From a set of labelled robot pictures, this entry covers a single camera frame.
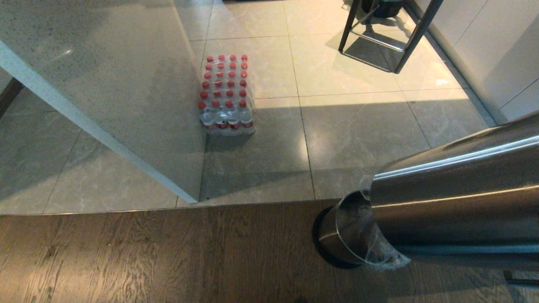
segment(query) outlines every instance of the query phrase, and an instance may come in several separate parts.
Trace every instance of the stainless steel trash can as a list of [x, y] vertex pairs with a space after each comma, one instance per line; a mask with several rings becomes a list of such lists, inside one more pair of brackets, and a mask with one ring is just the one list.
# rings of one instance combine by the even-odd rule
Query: stainless steel trash can
[[[537, 270], [539, 113], [389, 163], [370, 194], [381, 232], [412, 260]], [[365, 203], [353, 192], [315, 222], [335, 266], [362, 263], [362, 232], [345, 214]]]
[[365, 236], [374, 228], [374, 218], [359, 217], [363, 207], [370, 207], [359, 191], [343, 198], [339, 204], [322, 211], [313, 226], [313, 241], [319, 254], [339, 268], [356, 268], [364, 264], [368, 247]]

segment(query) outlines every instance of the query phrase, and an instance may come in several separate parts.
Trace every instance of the black trash can base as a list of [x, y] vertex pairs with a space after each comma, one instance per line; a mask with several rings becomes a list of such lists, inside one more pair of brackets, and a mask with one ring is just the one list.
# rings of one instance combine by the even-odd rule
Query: black trash can base
[[337, 268], [341, 268], [344, 270], [351, 270], [354, 268], [358, 268], [361, 266], [361, 264], [352, 264], [348, 263], [343, 260], [339, 260], [335, 258], [334, 256], [330, 255], [327, 251], [324, 250], [322, 245], [320, 245], [320, 242], [318, 241], [318, 230], [320, 228], [320, 223], [324, 219], [324, 216], [333, 208], [333, 206], [330, 206], [324, 210], [322, 210], [318, 216], [316, 217], [316, 220], [313, 224], [313, 243], [314, 247], [316, 247], [316, 250], [318, 251], [318, 254], [330, 265], [333, 265]]

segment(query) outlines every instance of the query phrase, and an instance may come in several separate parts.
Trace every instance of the cabinet door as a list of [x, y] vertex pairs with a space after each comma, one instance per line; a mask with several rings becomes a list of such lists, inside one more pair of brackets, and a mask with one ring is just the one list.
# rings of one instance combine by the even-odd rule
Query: cabinet door
[[502, 107], [502, 113], [508, 120], [539, 111], [539, 79]]
[[539, 1], [489, 0], [454, 50], [489, 108], [501, 108], [539, 78]]

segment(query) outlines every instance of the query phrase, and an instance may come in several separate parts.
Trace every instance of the stool leg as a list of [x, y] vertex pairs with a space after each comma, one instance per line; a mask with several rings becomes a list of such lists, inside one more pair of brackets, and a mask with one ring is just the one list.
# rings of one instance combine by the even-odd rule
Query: stool leg
[[408, 44], [404, 48], [404, 54], [400, 59], [397, 68], [395, 69], [396, 74], [400, 73], [400, 71], [403, 69], [404, 64], [406, 64], [406, 61], [408, 61], [408, 58], [412, 54], [413, 50], [416, 48], [425, 32], [429, 29], [429, 25], [431, 24], [434, 15], [436, 15], [436, 12], [440, 8], [443, 1], [444, 0], [432, 0], [430, 2], [429, 7], [423, 14], [423, 18], [421, 18], [417, 24], [416, 29], [414, 29], [412, 36], [410, 37], [410, 40], [408, 40]]
[[350, 13], [348, 14], [348, 20], [344, 26], [344, 32], [342, 33], [341, 43], [338, 46], [338, 51], [343, 52], [344, 45], [348, 39], [348, 34], [350, 34], [350, 29], [352, 28], [352, 23], [354, 23], [354, 18], [356, 17], [357, 7], [359, 6], [361, 0], [353, 0], [352, 5], [350, 6]]

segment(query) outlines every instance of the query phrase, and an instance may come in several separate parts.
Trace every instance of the white cabinet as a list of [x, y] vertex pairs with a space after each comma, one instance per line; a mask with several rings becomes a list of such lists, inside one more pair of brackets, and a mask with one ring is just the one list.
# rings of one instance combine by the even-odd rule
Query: white cabinet
[[[423, 10], [430, 2], [415, 1]], [[527, 98], [534, 95], [530, 92], [537, 85], [531, 84], [539, 78], [538, 0], [445, 0], [432, 25], [497, 122], [535, 108], [535, 101]]]

